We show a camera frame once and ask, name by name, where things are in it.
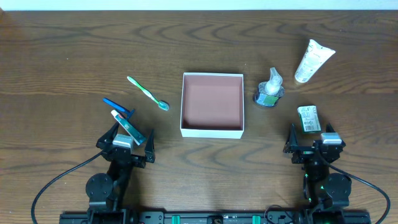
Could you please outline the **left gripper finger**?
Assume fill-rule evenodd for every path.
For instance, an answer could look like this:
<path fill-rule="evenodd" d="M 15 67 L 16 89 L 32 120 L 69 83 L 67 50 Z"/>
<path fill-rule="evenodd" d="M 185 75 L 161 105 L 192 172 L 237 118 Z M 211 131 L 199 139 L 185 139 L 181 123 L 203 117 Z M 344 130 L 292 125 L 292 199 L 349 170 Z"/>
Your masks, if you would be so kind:
<path fill-rule="evenodd" d="M 155 162 L 155 151 L 154 151 L 154 130 L 150 132 L 145 149 L 146 162 Z"/>
<path fill-rule="evenodd" d="M 99 149 L 106 149 L 112 145 L 119 129 L 119 123 L 115 123 L 105 134 L 103 134 L 96 143 L 96 147 Z"/>

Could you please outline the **white green toothpaste tube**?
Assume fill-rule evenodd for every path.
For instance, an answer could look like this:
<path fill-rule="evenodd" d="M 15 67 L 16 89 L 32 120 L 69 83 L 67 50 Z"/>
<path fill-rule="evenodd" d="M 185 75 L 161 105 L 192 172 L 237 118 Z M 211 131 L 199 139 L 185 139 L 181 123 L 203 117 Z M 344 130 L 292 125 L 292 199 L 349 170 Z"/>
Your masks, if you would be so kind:
<path fill-rule="evenodd" d="M 123 129 L 133 138 L 137 145 L 142 144 L 146 138 L 119 112 L 111 111 L 114 119 L 123 127 Z"/>

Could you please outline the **green and white small box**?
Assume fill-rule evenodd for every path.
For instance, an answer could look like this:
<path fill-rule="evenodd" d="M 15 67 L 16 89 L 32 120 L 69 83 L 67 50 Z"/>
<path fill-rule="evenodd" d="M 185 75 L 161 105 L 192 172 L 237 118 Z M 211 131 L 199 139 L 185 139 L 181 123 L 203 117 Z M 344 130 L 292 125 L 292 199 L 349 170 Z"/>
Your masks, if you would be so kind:
<path fill-rule="evenodd" d="M 317 107 L 315 105 L 299 106 L 297 112 L 304 134 L 318 133 L 322 130 L 318 119 Z"/>

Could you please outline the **blue razor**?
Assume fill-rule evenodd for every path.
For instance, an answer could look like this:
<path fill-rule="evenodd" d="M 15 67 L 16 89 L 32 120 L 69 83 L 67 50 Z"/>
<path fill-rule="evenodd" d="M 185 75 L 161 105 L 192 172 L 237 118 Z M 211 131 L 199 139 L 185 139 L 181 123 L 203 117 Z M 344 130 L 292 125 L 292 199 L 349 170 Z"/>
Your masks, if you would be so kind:
<path fill-rule="evenodd" d="M 117 110 L 120 113 L 124 113 L 127 116 L 127 119 L 129 119 L 135 112 L 135 110 L 128 110 L 125 107 L 115 103 L 112 100 L 109 100 L 108 98 L 103 98 L 103 101 L 107 104 L 110 105 L 111 107 L 113 107 L 115 110 Z"/>

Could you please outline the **clear soap pump bottle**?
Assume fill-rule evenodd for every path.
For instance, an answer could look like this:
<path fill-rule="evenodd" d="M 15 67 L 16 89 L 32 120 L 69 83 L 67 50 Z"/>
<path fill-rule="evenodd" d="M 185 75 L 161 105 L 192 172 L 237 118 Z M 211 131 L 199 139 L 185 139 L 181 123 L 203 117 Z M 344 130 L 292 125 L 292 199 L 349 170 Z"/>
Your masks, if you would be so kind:
<path fill-rule="evenodd" d="M 284 96 L 285 90 L 282 86 L 283 79 L 275 67 L 270 68 L 270 78 L 257 86 L 257 92 L 253 96 L 254 102 L 263 107 L 274 107 L 280 98 Z"/>

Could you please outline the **white lotion tube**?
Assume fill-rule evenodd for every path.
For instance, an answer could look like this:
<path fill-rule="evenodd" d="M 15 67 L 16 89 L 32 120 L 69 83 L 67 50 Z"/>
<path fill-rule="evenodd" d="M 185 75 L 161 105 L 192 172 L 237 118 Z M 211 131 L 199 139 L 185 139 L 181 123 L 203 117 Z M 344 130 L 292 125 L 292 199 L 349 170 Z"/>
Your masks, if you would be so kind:
<path fill-rule="evenodd" d="M 324 47 L 315 40 L 310 39 L 302 61 L 295 72 L 295 81 L 299 83 L 308 82 L 318 69 L 335 53 L 335 50 Z"/>

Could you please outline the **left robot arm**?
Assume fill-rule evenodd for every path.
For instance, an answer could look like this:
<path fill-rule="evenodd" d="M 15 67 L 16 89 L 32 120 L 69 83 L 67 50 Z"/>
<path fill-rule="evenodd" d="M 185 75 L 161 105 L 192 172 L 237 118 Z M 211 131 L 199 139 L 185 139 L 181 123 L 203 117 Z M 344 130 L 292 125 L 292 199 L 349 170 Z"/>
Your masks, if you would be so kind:
<path fill-rule="evenodd" d="M 148 162 L 155 162 L 154 133 L 146 141 L 143 156 L 134 155 L 130 149 L 113 144 L 119 124 L 103 134 L 96 143 L 101 155 L 110 162 L 106 173 L 95 174 L 86 183 L 89 197 L 86 223 L 132 224 L 139 222 L 134 210 L 123 208 L 123 198 L 133 168 L 145 168 Z"/>

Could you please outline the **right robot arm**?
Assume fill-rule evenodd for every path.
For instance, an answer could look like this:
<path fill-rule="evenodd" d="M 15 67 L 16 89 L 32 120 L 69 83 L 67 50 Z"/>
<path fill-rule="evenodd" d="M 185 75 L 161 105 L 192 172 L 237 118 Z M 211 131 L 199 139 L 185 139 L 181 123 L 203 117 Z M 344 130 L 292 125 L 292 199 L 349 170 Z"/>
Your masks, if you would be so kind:
<path fill-rule="evenodd" d="M 340 158 L 346 146 L 340 135 L 328 124 L 321 139 L 311 146 L 298 143 L 295 126 L 291 125 L 283 152 L 291 154 L 293 164 L 303 165 L 303 194 L 309 205 L 294 213 L 294 223 L 343 222 L 342 208 L 349 205 L 352 181 L 340 173 L 331 173 L 331 163 Z"/>

